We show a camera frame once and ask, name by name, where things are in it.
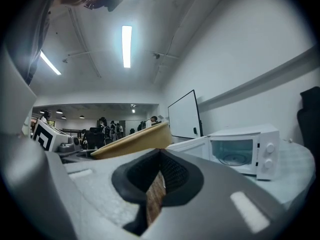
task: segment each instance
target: whiteboard frame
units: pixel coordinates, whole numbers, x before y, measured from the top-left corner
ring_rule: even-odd
[[[199,120],[199,129],[200,129],[200,137],[203,137],[204,133],[202,130],[202,122],[200,120],[200,115],[199,115],[199,108],[198,108],[198,102],[197,102],[197,98],[196,98],[196,92],[193,89],[192,91],[189,91],[186,95],[184,95],[183,97],[181,97],[180,99],[178,99],[176,102],[172,103],[170,106],[168,106],[168,117],[169,117],[169,124],[170,124],[170,114],[169,114],[169,108],[174,105],[175,103],[177,103],[178,101],[180,101],[181,99],[183,99],[185,96],[189,95],[190,93],[193,92],[194,95],[194,100],[195,100],[195,105],[196,105],[196,112],[198,113],[198,120]],[[179,138],[188,138],[189,140],[193,140],[196,138],[190,138],[190,137],[185,137],[185,136],[176,136],[176,135],[172,135],[173,137],[179,137]]]

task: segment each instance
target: fluorescent light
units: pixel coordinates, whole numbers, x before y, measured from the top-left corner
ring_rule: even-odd
[[[132,26],[122,26],[122,57],[125,68],[131,68],[131,33]]]
[[[48,58],[46,57],[46,55],[44,55],[44,53],[41,51],[40,57],[45,61],[45,63],[48,64],[48,66],[57,74],[57,75],[61,75],[61,73],[58,71],[58,69],[55,68],[54,65],[52,65],[52,63],[50,62],[50,60],[48,60]]]

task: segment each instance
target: table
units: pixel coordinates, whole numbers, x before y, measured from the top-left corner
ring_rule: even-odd
[[[246,175],[246,178],[269,192],[288,209],[294,204],[303,204],[311,184],[316,179],[315,160],[306,147],[281,140],[274,180],[257,180],[250,175]]]

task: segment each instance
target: yellow bowl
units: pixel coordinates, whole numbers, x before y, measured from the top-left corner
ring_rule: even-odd
[[[135,132],[91,153],[95,159],[119,157],[147,149],[165,149],[172,143],[168,122]]]

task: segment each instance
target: white table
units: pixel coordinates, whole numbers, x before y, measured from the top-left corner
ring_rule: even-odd
[[[249,175],[246,178],[269,192],[288,209],[293,204],[303,204],[316,179],[315,160],[306,147],[281,140],[274,180],[257,180]]]

